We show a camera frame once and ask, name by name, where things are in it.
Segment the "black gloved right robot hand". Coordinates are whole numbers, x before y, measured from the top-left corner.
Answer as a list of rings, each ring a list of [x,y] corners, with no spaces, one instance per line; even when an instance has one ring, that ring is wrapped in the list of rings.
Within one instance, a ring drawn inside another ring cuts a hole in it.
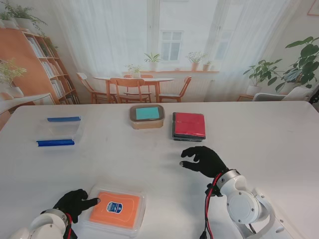
[[[215,178],[220,173],[223,174],[229,170],[218,154],[206,146],[187,148],[181,153],[181,157],[194,157],[193,162],[181,161],[180,166],[200,172],[208,178]]]

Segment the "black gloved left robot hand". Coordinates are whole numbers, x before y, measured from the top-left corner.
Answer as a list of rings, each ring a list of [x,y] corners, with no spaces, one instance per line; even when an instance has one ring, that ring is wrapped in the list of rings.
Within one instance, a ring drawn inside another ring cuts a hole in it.
[[[78,189],[66,193],[53,208],[69,214],[72,222],[78,223],[78,217],[83,211],[96,206],[100,202],[100,198],[88,199],[88,193],[83,189]]]

